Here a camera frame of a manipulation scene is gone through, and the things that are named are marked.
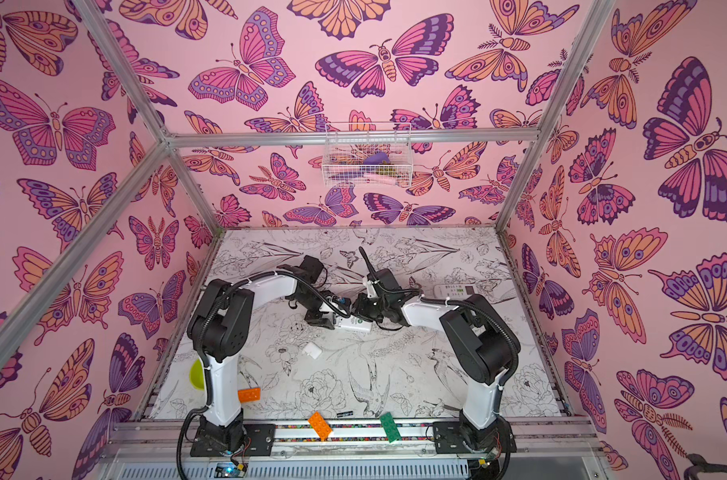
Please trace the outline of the white battery cover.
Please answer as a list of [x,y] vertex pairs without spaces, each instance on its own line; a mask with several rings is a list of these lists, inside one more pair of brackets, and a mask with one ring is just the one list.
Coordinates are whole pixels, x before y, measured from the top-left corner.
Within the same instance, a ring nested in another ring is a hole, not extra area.
[[303,352],[313,359],[318,359],[323,354],[323,350],[313,342],[308,342]]

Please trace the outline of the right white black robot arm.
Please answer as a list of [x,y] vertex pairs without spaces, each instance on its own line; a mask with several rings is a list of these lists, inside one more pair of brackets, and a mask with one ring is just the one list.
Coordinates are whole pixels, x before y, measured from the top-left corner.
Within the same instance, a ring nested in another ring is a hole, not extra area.
[[354,302],[353,314],[365,321],[389,321],[445,334],[459,366],[469,376],[459,432],[473,451],[502,448],[509,424],[501,415],[507,382],[519,367],[521,343],[493,305],[479,294],[464,300],[435,299],[419,288],[403,288],[389,269],[375,269],[364,248],[359,252],[369,273],[367,292]]

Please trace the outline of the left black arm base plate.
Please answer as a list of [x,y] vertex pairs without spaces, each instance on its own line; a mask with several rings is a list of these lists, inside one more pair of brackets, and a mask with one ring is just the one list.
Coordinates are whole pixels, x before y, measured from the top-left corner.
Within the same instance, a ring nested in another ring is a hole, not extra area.
[[235,427],[200,426],[191,447],[192,457],[230,457],[245,451],[248,457],[269,457],[276,439],[276,424],[247,423]]

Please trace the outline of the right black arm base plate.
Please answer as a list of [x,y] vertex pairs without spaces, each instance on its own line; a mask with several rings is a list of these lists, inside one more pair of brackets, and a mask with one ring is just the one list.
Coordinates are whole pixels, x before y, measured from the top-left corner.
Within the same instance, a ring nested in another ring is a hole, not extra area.
[[465,420],[433,422],[433,444],[439,454],[517,452],[511,424],[501,417],[483,429]]

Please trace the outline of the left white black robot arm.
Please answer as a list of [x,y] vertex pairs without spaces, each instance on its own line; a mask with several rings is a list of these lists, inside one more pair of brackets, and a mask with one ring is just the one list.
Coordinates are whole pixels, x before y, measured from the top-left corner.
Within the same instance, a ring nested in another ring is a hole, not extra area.
[[249,339],[253,314],[277,299],[296,302],[325,326],[349,318],[353,301],[316,287],[325,266],[307,256],[299,266],[280,266],[231,283],[216,279],[205,288],[187,327],[187,336],[201,361],[205,405],[192,409],[184,421],[182,451],[194,421],[191,456],[230,456],[246,447],[247,430],[239,398],[240,354]]

